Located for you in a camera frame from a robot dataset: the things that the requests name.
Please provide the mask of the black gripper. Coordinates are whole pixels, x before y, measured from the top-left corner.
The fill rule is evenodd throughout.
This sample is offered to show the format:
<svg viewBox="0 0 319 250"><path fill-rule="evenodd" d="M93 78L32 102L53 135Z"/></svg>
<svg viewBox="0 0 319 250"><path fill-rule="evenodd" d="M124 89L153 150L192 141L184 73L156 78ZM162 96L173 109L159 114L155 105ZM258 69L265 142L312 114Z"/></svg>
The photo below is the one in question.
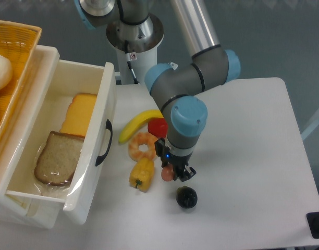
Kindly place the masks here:
<svg viewBox="0 0 319 250"><path fill-rule="evenodd" d="M160 138L155 142L155 152L162 162L162 168L172 165L174 171L173 180L185 182L196 175L196 171L187 166L191 154L178 156L174 154L168 146L165 145L165 139Z"/></svg>

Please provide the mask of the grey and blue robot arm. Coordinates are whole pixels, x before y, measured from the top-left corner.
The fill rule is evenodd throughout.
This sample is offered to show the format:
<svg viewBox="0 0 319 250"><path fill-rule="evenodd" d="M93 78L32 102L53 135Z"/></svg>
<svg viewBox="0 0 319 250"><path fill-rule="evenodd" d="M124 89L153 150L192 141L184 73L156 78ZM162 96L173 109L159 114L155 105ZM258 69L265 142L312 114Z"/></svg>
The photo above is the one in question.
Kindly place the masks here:
<svg viewBox="0 0 319 250"><path fill-rule="evenodd" d="M168 124L167 135L155 143L163 167L173 167L174 179L187 181L196 171L189 159L207 120L207 108L197 94L240 75L234 51L222 48L203 1L172 1L192 63L178 68L157 62L164 28L152 13L152 1L75 1L89 29L106 26L115 49L122 84L144 84Z"/></svg>

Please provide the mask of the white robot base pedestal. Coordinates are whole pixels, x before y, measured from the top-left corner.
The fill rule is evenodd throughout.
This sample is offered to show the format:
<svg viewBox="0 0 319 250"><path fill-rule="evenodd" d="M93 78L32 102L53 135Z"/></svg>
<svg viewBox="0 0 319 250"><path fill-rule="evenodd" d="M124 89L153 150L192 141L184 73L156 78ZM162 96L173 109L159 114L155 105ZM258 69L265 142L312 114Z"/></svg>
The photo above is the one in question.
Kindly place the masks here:
<svg viewBox="0 0 319 250"><path fill-rule="evenodd" d="M106 36L116 51L121 84L143 84L146 73L157 65L157 48L164 38L162 22L152 13L135 25L118 20L107 26Z"/></svg>

